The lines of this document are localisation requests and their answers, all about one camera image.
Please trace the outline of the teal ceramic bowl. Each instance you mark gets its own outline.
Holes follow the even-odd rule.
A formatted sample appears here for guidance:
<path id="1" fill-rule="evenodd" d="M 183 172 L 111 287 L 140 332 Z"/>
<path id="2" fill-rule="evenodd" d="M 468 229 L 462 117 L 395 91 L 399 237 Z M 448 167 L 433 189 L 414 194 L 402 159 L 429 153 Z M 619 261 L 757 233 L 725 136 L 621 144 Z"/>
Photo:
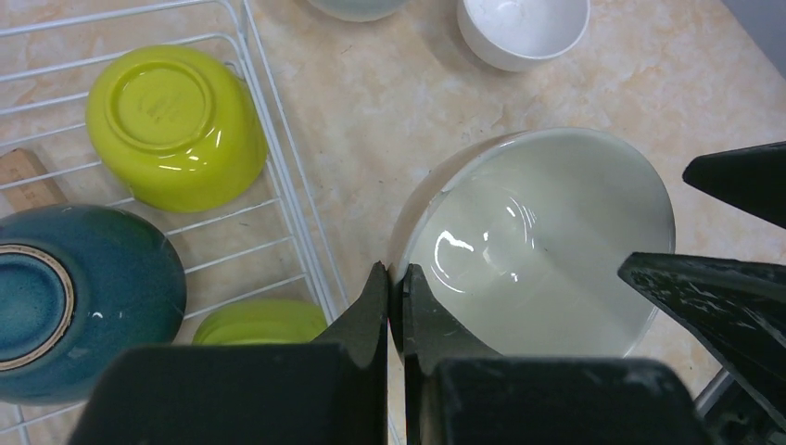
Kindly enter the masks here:
<path id="1" fill-rule="evenodd" d="M 127 349 L 168 344 L 187 289 L 174 246 L 125 210 L 59 204 L 1 221 L 1 399 L 87 398 Z"/>

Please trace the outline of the square lime green bowl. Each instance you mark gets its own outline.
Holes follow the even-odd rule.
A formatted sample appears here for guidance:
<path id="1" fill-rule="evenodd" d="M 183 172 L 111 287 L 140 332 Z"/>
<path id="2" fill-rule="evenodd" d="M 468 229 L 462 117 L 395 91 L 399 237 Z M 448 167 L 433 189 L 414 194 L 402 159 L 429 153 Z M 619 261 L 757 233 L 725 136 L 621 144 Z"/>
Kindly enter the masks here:
<path id="1" fill-rule="evenodd" d="M 208 315 L 192 343 L 203 346 L 307 343 L 328 327 L 320 307 L 291 299 L 229 304 Z"/>

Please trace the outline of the beige ceramic bowl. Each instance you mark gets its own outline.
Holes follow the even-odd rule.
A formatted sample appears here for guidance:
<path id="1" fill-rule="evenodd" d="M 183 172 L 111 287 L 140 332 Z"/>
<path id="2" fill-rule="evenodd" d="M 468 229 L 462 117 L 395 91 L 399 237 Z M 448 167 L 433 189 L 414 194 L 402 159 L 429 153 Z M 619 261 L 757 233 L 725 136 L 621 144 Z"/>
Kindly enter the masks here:
<path id="1" fill-rule="evenodd" d="M 656 309 L 617 274 L 634 252 L 672 253 L 673 207 L 653 165 L 608 133 L 511 133 L 438 164 L 388 244 L 399 281 L 421 266 L 436 300 L 510 355 L 629 355 Z"/>

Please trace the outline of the white wire dish rack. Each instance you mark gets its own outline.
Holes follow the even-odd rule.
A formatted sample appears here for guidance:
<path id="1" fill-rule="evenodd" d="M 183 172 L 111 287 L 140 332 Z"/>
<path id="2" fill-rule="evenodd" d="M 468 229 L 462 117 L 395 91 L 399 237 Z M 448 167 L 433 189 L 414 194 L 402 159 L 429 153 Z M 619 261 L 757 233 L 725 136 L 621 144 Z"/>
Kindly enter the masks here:
<path id="1" fill-rule="evenodd" d="M 252 94 L 268 145 L 266 163 L 249 189 L 221 207 L 181 213 L 137 200 L 89 140 L 85 105 L 95 79 L 117 58 L 152 45 L 205 52 Z M 2 3 L 1 221 L 59 204 L 125 210 L 168 237 L 184 266 L 186 307 L 174 340 L 126 351 L 186 346 L 208 315 L 240 301 L 305 301 L 334 322 L 349 301 L 335 264 L 320 259 L 323 228 L 312 200 L 300 198 L 304 184 L 248 2 Z M 102 374 L 89 396 L 75 402 L 21 405 L 1 399 L 2 442 L 70 443 Z"/>

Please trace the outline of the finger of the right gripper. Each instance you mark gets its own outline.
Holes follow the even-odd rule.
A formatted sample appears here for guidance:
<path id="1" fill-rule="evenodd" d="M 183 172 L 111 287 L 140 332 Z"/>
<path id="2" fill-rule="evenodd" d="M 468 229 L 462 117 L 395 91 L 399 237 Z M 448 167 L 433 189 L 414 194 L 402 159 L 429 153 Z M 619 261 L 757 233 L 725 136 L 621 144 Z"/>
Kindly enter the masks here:
<path id="1" fill-rule="evenodd" d="M 785 425 L 784 266 L 636 252 L 617 274 L 696 337 Z"/>
<path id="2" fill-rule="evenodd" d="M 785 227 L 784 142 L 699 156 L 682 179 L 732 207 Z"/>

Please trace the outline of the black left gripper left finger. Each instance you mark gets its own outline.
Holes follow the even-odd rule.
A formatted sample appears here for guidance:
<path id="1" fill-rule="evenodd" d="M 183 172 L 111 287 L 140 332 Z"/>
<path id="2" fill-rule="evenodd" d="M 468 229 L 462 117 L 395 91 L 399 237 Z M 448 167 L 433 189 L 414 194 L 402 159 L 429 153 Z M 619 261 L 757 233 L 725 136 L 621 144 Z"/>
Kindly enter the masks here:
<path id="1" fill-rule="evenodd" d="M 313 341 L 128 350 L 102 374 L 72 444 L 385 444 L 389 276 Z"/>

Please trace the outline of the round lime green bowl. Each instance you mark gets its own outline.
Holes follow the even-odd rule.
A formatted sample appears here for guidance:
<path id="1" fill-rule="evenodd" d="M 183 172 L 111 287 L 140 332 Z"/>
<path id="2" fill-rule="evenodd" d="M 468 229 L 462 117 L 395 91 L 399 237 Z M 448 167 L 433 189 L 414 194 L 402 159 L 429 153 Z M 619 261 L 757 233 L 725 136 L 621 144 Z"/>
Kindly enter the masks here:
<path id="1" fill-rule="evenodd" d="M 85 105 L 89 140 L 137 200 L 201 212 L 242 195 L 261 174 L 265 133 L 247 84 L 217 58 L 173 44 L 107 65 Z"/>

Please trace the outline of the white bowl with blue rim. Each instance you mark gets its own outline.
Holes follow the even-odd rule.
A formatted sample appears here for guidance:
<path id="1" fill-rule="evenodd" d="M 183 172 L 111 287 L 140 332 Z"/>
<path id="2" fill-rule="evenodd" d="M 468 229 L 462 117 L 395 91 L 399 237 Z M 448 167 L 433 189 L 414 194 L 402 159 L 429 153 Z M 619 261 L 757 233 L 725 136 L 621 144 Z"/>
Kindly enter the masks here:
<path id="1" fill-rule="evenodd" d="M 408 0 L 309 0 L 323 13 L 350 22 L 370 22 L 388 17 Z"/>

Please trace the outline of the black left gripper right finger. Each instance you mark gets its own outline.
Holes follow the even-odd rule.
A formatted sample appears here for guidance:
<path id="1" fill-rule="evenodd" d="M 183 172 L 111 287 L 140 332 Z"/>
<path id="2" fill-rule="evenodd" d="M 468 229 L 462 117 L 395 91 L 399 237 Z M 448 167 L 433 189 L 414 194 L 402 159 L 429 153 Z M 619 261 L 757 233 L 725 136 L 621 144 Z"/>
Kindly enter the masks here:
<path id="1" fill-rule="evenodd" d="M 439 303 L 423 268 L 401 281 L 411 444 L 708 444 L 688 390 L 641 358 L 510 357 Z"/>

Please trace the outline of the white ceramic bowl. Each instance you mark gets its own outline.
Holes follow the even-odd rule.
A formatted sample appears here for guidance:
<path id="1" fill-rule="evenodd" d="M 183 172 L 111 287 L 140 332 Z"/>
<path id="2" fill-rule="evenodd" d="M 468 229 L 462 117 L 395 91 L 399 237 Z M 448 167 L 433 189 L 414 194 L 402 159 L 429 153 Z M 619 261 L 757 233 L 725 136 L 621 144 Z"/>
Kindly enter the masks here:
<path id="1" fill-rule="evenodd" d="M 487 0 L 457 3 L 471 51 L 499 70 L 521 72 L 577 45 L 590 21 L 589 0 Z"/>

